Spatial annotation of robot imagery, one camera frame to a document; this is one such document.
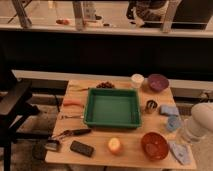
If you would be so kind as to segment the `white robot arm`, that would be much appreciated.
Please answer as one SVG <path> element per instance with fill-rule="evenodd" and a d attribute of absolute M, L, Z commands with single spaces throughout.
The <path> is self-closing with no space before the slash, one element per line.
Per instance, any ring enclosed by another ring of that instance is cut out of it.
<path fill-rule="evenodd" d="M 198 103 L 191 108 L 191 116 L 183 121 L 179 130 L 181 143 L 196 143 L 213 133 L 213 102 Z"/>

